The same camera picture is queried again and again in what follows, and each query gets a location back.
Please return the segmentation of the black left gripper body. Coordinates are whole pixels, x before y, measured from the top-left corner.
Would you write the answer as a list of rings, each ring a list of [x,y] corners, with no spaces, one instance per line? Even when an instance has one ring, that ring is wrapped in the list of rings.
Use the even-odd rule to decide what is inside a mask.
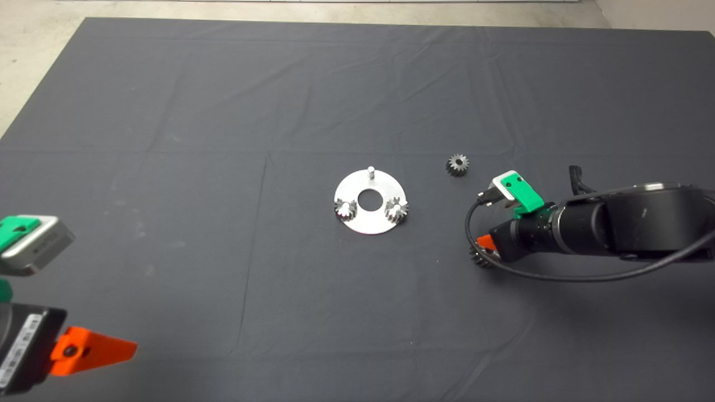
[[[60,308],[1,304],[1,395],[25,394],[46,380],[66,318]]]

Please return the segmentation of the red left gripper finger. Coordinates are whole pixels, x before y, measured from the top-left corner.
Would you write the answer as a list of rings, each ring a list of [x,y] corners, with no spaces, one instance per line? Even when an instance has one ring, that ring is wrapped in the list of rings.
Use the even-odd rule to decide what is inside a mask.
[[[50,354],[50,374],[71,376],[126,362],[135,356],[135,342],[92,332],[86,328],[69,327],[59,336]]]

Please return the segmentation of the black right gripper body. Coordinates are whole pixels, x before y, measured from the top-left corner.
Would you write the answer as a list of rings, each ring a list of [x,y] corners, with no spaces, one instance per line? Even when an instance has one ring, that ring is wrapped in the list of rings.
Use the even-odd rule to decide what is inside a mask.
[[[559,253],[552,232],[557,206],[545,205],[533,213],[511,219],[490,229],[495,250],[503,262],[516,262],[534,253]]]

